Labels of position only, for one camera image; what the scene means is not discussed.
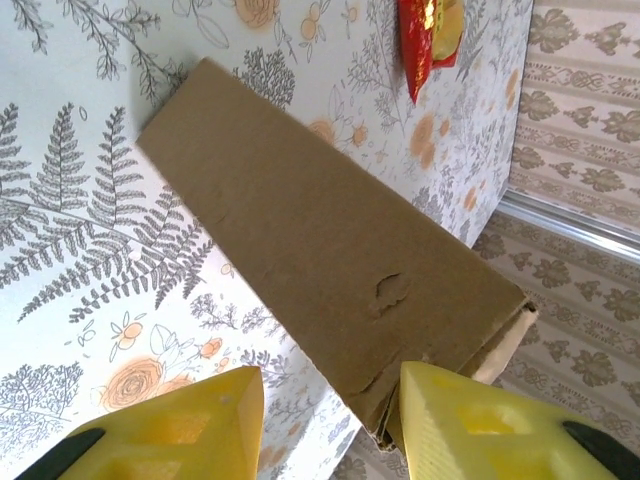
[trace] cardboard flap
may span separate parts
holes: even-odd
[[[370,432],[400,363],[460,370],[522,292],[349,158],[204,60],[138,140]]]

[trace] torn cardboard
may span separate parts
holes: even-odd
[[[209,60],[138,145],[381,446],[403,361],[473,376],[524,334],[519,288]]]

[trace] yellow plastic part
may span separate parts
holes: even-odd
[[[106,430],[61,480],[254,480],[262,437],[260,369],[241,367],[97,418]]]
[[[458,48],[464,31],[464,6],[462,0],[445,2],[442,28],[433,39],[432,55],[434,60],[450,57]]]
[[[562,428],[593,422],[422,362],[401,368],[411,480],[615,480]]]

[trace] red packet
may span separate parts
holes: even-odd
[[[431,70],[453,67],[458,49],[447,58],[433,59],[434,38],[444,22],[443,0],[398,0],[398,15],[409,95],[416,103]]]

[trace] cardboard box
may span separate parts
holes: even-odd
[[[138,145],[382,447],[401,362],[491,380],[533,322],[519,288],[211,61]]]

